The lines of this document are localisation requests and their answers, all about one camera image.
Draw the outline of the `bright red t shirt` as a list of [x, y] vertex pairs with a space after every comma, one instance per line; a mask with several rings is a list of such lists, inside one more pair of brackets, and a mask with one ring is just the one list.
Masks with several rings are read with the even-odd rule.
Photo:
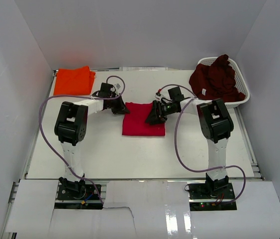
[[126, 107], [129, 110], [128, 114], [124, 115], [122, 122], [123, 136], [165, 136], [165, 124], [150, 125], [145, 123], [153, 104], [138, 104], [126, 102]]

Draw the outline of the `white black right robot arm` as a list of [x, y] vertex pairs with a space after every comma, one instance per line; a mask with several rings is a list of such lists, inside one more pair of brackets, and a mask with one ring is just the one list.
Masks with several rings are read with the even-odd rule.
[[[168, 99], [161, 94], [161, 91], [155, 94], [156, 99], [153, 101], [152, 109], [145, 123], [149, 125], [165, 123], [169, 115], [179, 113], [174, 132], [174, 145], [178, 161], [190, 172], [204, 172], [206, 195], [213, 199], [218, 198], [223, 193], [223, 188], [226, 188], [229, 184], [226, 171], [226, 148], [234, 124], [227, 107], [222, 99], [210, 101], [199, 100], [196, 97], [184, 97], [179, 86], [169, 89], [168, 93]], [[185, 110], [189, 114], [198, 116], [201, 132], [207, 140], [207, 169], [190, 169], [180, 159], [177, 132]]]

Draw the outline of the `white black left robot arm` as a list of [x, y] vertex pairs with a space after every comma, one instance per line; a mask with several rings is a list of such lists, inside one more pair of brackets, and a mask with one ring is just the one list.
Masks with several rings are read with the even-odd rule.
[[54, 133], [61, 143], [65, 176], [59, 178], [65, 191], [75, 199], [87, 195], [84, 170], [81, 163], [81, 141], [87, 133], [88, 116], [110, 109], [114, 115], [128, 114], [118, 85], [102, 83], [100, 90], [92, 94], [91, 99], [79, 103], [62, 102], [56, 120]]

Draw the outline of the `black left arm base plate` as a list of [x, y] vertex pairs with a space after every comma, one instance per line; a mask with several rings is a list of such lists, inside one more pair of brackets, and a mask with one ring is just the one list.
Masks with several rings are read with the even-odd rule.
[[102, 210], [103, 205], [99, 200], [98, 193], [92, 184], [81, 187], [76, 192], [59, 184], [54, 204], [55, 209], [68, 210]]

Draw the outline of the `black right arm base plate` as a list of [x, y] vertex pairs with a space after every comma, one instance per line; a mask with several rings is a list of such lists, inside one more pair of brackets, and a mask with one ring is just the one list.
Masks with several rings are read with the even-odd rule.
[[191, 212], [237, 210], [236, 202], [229, 203], [235, 199], [232, 183], [214, 192], [205, 183], [186, 184], [184, 190], [189, 195]]

